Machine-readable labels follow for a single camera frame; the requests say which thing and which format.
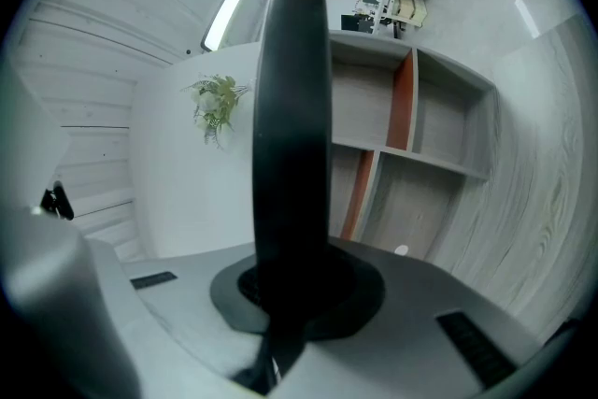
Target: light fixture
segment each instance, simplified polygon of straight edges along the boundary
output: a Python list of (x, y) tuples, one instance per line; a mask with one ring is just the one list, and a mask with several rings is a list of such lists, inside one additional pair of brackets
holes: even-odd
[(228, 22), (235, 13), (236, 6), (241, 0), (224, 0), (221, 8), (218, 10), (214, 21), (207, 31), (206, 38), (202, 42), (202, 47), (206, 50), (217, 50), (221, 44), (222, 37), (226, 31)]
[(527, 29), (530, 31), (530, 34), (532, 34), (532, 38), (540, 36), (540, 31), (538, 30), (538, 27), (532, 18), (532, 14), (530, 14), (530, 11), (527, 9), (525, 3), (522, 0), (515, 0), (515, 7), (520, 12)]

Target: flower bouquet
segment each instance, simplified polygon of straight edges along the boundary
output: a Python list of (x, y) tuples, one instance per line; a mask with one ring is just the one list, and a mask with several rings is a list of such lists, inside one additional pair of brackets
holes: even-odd
[(195, 103), (193, 121), (195, 126), (204, 132), (206, 145), (212, 141), (221, 148), (219, 134), (222, 126), (231, 130), (231, 113), (238, 105), (239, 98), (249, 91), (249, 87), (237, 87), (232, 77), (222, 78), (220, 75), (200, 76), (201, 80), (186, 87), (182, 92), (191, 92)]

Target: paneled wall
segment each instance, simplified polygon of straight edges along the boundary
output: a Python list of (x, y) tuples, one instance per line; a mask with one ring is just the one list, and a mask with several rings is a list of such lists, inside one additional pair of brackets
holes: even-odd
[[(64, 184), (81, 231), (112, 243), (124, 261), (152, 255), (138, 237), (133, 208), (133, 88), (202, 54), (202, 37), (221, 2), (30, 0), (13, 27), (15, 66), (71, 136), (52, 180)], [(265, 4), (242, 0), (222, 45), (257, 40)]]

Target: wood grain floor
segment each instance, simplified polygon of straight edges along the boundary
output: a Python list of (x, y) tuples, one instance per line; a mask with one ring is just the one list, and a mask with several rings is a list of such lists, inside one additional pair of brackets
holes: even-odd
[(546, 340), (598, 265), (598, 50), (575, 16), (494, 71), (491, 177), (468, 179), (428, 260)]

